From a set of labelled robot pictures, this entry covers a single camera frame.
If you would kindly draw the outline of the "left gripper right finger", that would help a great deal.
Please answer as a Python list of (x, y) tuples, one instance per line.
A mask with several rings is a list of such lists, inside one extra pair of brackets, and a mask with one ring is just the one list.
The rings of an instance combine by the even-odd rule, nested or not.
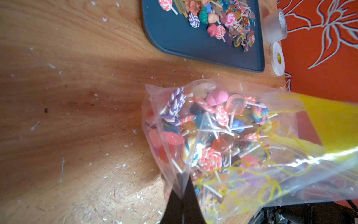
[(189, 177), (183, 197), (183, 223), (184, 224), (206, 224), (201, 213), (193, 182)]

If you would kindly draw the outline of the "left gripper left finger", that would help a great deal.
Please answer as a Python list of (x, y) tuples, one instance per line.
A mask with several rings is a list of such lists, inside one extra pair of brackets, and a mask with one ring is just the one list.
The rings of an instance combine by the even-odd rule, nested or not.
[(184, 221), (184, 204), (183, 200), (172, 189), (166, 210), (160, 224), (183, 224)]

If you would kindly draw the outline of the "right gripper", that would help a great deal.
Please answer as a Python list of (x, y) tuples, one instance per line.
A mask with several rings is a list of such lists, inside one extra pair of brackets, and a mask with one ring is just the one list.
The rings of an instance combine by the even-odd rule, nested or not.
[(356, 224), (358, 207), (335, 202), (266, 207), (254, 215), (250, 224)]

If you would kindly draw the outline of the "blue plastic tray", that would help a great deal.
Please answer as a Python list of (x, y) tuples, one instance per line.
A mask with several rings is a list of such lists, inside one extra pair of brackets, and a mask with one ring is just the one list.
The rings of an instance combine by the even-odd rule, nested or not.
[(226, 42), (210, 37), (207, 27), (195, 29), (183, 15), (163, 10), (158, 1), (142, 1), (144, 30), (151, 44), (160, 51), (220, 66), (252, 72), (265, 70), (263, 34), (258, 1), (248, 1), (256, 16), (255, 42), (249, 51), (243, 47), (229, 46)]

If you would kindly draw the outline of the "candy ziploc bag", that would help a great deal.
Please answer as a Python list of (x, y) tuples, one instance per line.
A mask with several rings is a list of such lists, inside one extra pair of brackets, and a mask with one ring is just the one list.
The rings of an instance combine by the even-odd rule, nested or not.
[(166, 203), (190, 177), (206, 224), (358, 197), (356, 104), (211, 78), (146, 85), (142, 123)]

